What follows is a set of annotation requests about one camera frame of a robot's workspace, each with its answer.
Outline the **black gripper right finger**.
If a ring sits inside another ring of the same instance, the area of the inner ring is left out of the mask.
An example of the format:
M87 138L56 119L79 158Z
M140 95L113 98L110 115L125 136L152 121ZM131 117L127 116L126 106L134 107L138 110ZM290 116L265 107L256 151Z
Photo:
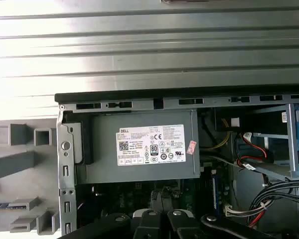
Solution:
M272 236L226 217L204 215L199 220L184 210L167 214L173 234L178 239L270 239Z

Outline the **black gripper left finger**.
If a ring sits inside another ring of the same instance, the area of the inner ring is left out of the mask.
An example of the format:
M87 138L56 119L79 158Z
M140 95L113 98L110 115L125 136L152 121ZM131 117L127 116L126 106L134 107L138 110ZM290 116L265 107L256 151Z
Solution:
M113 213L73 232L62 239L160 239L161 213L137 210L137 217Z

